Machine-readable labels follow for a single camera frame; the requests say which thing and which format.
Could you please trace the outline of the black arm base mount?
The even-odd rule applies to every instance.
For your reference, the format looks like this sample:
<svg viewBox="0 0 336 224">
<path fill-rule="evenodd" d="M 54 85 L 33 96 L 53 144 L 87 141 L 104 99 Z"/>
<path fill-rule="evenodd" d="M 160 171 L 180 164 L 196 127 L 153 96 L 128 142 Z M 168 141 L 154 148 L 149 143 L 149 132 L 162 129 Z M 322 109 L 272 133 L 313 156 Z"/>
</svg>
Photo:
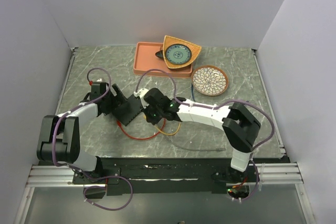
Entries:
<svg viewBox="0 0 336 224">
<path fill-rule="evenodd" d="M 105 186 L 107 195 L 133 192 L 225 194 L 228 184 L 259 180 L 253 164 L 244 172 L 230 167 L 228 158 L 102 158 L 102 168 L 90 178 L 79 172 L 71 178 L 74 185 Z"/>
</svg>

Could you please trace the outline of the black network switch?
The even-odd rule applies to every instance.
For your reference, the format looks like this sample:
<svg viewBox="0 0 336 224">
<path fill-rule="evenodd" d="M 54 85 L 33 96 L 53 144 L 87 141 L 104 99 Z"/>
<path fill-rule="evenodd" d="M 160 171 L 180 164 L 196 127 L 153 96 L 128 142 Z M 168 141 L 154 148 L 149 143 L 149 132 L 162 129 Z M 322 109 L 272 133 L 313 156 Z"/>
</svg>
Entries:
<svg viewBox="0 0 336 224">
<path fill-rule="evenodd" d="M 142 112 L 142 109 L 141 100 L 132 94 L 125 102 L 112 110 L 112 115 L 121 124 L 127 126 Z"/>
</svg>

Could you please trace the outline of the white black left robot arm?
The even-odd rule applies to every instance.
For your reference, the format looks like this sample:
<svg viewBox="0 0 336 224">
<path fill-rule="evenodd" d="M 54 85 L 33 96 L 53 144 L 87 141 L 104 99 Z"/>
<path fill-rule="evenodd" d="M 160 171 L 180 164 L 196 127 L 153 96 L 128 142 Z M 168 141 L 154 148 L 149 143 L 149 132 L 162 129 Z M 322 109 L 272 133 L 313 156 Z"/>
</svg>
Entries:
<svg viewBox="0 0 336 224">
<path fill-rule="evenodd" d="M 116 84 L 91 82 L 91 91 L 79 105 L 63 114 L 47 115 L 41 123 L 37 158 L 55 166 L 70 166 L 84 171 L 92 183 L 103 179 L 101 159 L 84 151 L 80 145 L 80 129 L 101 114 L 113 115 L 128 125 L 141 102 L 133 95 L 126 98 Z"/>
</svg>

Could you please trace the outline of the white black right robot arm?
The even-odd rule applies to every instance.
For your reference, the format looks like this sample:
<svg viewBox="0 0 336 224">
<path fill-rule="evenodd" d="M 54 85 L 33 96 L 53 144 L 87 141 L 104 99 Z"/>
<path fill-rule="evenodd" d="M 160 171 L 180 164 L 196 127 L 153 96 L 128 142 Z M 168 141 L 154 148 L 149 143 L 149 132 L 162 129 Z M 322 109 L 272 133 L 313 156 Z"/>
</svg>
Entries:
<svg viewBox="0 0 336 224">
<path fill-rule="evenodd" d="M 180 98 L 182 102 L 179 103 L 157 88 L 142 88 L 134 96 L 141 101 L 146 121 L 153 125 L 166 119 L 200 123 L 224 131 L 233 148 L 230 177 L 239 182 L 248 175 L 247 166 L 261 124 L 243 104 L 234 102 L 231 106 L 217 109 L 215 105 L 195 103 L 185 98 Z"/>
</svg>

